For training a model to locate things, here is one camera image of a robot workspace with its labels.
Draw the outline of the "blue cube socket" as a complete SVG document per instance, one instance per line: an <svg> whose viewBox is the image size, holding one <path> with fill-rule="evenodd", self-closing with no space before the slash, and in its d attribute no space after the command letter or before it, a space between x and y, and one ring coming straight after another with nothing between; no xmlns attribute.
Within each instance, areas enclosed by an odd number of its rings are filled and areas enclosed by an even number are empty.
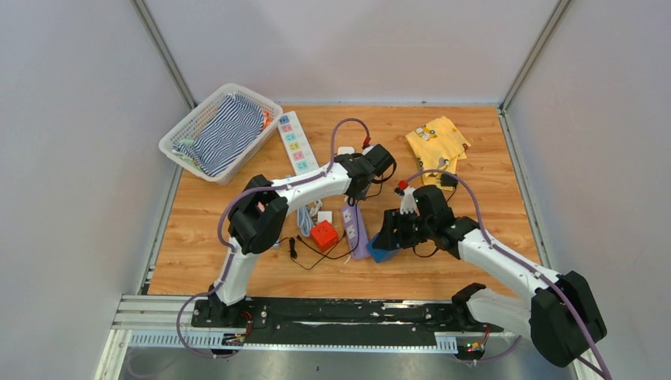
<svg viewBox="0 0 671 380"><path fill-rule="evenodd" d="M371 240L366 244L366 250L370 257L373 259L373 261L377 264L386 262L394 258L398 252L400 251L399 249L394 249L394 250L384 250L384 249L376 249L373 247L374 242L377 240L378 234L375 234Z"/></svg>

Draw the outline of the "purple power bank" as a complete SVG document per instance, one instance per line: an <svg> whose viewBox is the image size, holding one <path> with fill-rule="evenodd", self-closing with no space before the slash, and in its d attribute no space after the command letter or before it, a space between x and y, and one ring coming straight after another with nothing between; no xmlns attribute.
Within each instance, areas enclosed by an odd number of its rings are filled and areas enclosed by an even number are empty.
<svg viewBox="0 0 671 380"><path fill-rule="evenodd" d="M349 245L348 252L352 260L364 260L370 257L366 245L369 242L360 206L345 204L341 210L343 227Z"/></svg>

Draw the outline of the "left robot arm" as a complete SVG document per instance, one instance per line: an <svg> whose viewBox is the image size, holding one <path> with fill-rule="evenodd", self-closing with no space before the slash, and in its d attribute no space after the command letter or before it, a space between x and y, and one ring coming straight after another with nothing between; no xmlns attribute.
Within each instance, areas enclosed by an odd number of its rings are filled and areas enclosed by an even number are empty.
<svg viewBox="0 0 671 380"><path fill-rule="evenodd" d="M364 200L372 184L386 181L385 172L396 160L376 144L361 153L339 154L302 175L269 180L253 177L245 190L223 211L218 238L228 249L222 270L207 294L212 317L224 327L242 317L242 301L260 254L279 239L287 215L309 203L331 196Z"/></svg>

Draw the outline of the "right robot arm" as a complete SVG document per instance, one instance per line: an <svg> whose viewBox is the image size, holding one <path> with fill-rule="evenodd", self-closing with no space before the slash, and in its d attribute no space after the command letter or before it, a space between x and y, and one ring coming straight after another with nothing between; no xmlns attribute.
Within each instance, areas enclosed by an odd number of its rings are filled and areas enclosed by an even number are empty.
<svg viewBox="0 0 671 380"><path fill-rule="evenodd" d="M442 190L434 185L402 192L403 206L383 215L371 249L390 252L413 249L431 241L435 248L473 264L514 292L498 294L473 283L452 297L456 327L472 330L495 325L530 340L551 364L566 367L608 330L587 280L536 264L499 243L479 223L456 217Z"/></svg>

